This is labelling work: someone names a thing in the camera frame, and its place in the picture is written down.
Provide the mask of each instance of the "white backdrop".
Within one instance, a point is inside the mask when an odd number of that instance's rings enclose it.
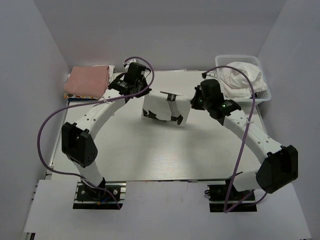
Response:
[[[256,56],[286,0],[34,0],[67,63],[147,58],[204,70],[223,54]]]
[[[320,2],[288,0],[258,57],[272,100],[262,105],[268,133],[299,153],[293,183],[312,239],[320,239]]]
[[[0,1],[0,239],[19,240],[45,169],[36,140],[44,119],[66,104],[69,68],[32,0]],[[44,130],[48,160],[61,115]]]

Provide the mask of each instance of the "folded pink cloth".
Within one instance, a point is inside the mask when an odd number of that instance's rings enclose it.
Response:
[[[109,66],[74,66],[64,91],[67,94],[101,98],[108,87]]]

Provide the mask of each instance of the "tabletop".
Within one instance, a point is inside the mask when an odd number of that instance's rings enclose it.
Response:
[[[192,98],[194,86],[201,81],[198,71],[156,72],[152,88]],[[34,240],[310,238],[291,183],[268,195],[257,205],[257,212],[210,212],[203,194],[205,179],[232,174],[240,139],[205,111],[191,110],[186,125],[180,127],[141,117],[142,103],[142,98],[130,100],[95,139],[101,174],[107,181],[128,181],[121,210],[72,209],[79,179],[54,173],[51,180],[41,180],[37,186],[25,233],[35,233]],[[89,109],[69,109],[65,121],[73,123]],[[263,129],[257,110],[252,119]],[[54,169],[77,172],[61,152],[60,138],[52,159]],[[239,172],[256,170],[259,165],[246,147]],[[192,179],[205,181],[140,181]],[[255,194],[259,199],[264,192]]]
[[[194,87],[202,80],[200,71],[157,71],[151,88],[191,99]],[[142,105],[143,97],[131,99],[105,123],[94,140],[98,149],[95,161],[106,181],[216,180],[232,175],[241,140],[207,111],[191,109],[185,126],[178,126],[141,117]],[[69,109],[65,121],[74,123],[90,108]],[[243,110],[249,114],[250,108]],[[256,109],[252,120],[263,129]],[[55,170],[77,172],[62,153],[60,138],[53,166]],[[238,171],[259,167],[256,156],[245,147]]]

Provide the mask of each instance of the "purple cable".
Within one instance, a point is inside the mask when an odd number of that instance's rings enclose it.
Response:
[[[97,187],[97,186],[94,186],[91,182],[89,182],[88,180],[86,180],[83,176],[81,176],[80,174],[78,173],[74,173],[74,172],[63,172],[63,171],[58,171],[58,170],[54,170],[52,168],[50,168],[45,160],[44,160],[44,157],[42,155],[42,152],[41,152],[41,147],[40,147],[40,140],[41,140],[41,133],[45,127],[45,125],[47,124],[47,122],[54,116],[56,115],[57,113],[60,113],[64,110],[67,110],[67,109],[72,109],[72,108],[76,108],[76,107],[81,107],[81,106],[87,106],[87,105],[95,105],[95,104],[103,104],[105,102],[111,102],[111,101],[115,101],[115,100],[119,100],[119,99],[124,99],[124,98],[133,98],[139,94],[142,94],[143,92],[145,92],[150,86],[151,84],[154,82],[154,79],[155,79],[155,71],[154,71],[154,68],[152,67],[152,65],[146,61],[145,59],[143,59],[142,57],[139,57],[139,56],[132,56],[132,57],[129,57],[127,58],[124,62],[127,62],[131,59],[140,59],[142,61],[144,61],[151,69],[151,72],[152,72],[152,79],[150,81],[150,83],[148,84],[148,86],[146,86],[144,89],[142,89],[141,91],[137,92],[137,93],[134,93],[134,94],[130,94],[130,95],[124,95],[124,96],[118,96],[118,97],[113,97],[113,98],[108,98],[108,99],[105,99],[105,100],[99,100],[99,101],[91,101],[91,102],[86,102],[86,103],[80,103],[80,104],[76,104],[76,105],[69,105],[69,106],[65,106],[63,108],[60,108],[56,111],[54,111],[53,113],[51,113],[42,123],[40,129],[39,129],[39,132],[38,132],[38,135],[37,135],[37,139],[36,139],[36,147],[37,147],[37,151],[38,151],[38,155],[39,155],[39,158],[40,158],[40,161],[42,163],[42,165],[48,169],[49,171],[53,172],[53,173],[56,173],[56,174],[61,174],[61,175],[69,175],[69,176],[76,176],[76,177],[79,177],[81,178],[82,180],[84,180],[89,186],[91,186],[92,188],[95,188],[95,189],[98,189],[98,190],[101,190],[101,191],[104,191],[106,192],[107,194],[109,194],[113,200],[115,201],[115,204],[117,205],[117,207],[119,208],[120,210],[120,205],[117,201],[117,199],[115,198],[115,196],[107,189],[105,188],[102,188],[102,187]]]
[[[251,121],[251,117],[252,117],[252,115],[254,113],[254,110],[255,110],[255,105],[256,105],[255,90],[254,90],[254,87],[252,86],[251,81],[249,80],[249,78],[242,71],[240,71],[239,69],[237,69],[235,67],[232,67],[232,66],[216,66],[216,67],[206,71],[205,74],[208,74],[209,72],[211,72],[213,70],[222,69],[222,68],[232,69],[232,70],[235,70],[235,71],[239,72],[241,75],[244,76],[244,78],[249,83],[250,88],[251,88],[251,92],[252,92],[252,105],[251,105],[251,110],[250,110],[250,113],[249,113],[249,116],[248,116],[248,122],[250,122]],[[235,166],[234,166],[234,170],[233,170],[233,174],[231,176],[231,180],[230,180],[230,184],[229,184],[228,190],[226,192],[224,206],[223,206],[223,212],[226,213],[226,214],[229,213],[230,211],[232,211],[236,206],[241,204],[244,200],[246,200],[254,192],[253,190],[251,190],[245,197],[243,197],[241,200],[239,200],[237,203],[235,203],[234,205],[232,205],[230,208],[227,209],[228,201],[229,201],[229,197],[230,197],[230,193],[231,193],[231,188],[232,188],[232,186],[234,184],[234,180],[235,180],[235,177],[237,175],[237,170],[238,170],[238,167],[239,167],[240,159],[241,159],[242,153],[243,153],[244,148],[245,148],[246,138],[247,138],[248,131],[249,131],[249,126],[250,126],[250,123],[248,123],[246,125],[246,127],[245,127],[244,134],[243,134],[243,137],[242,137],[242,143],[241,143],[239,155],[238,155],[238,158],[237,158]]]

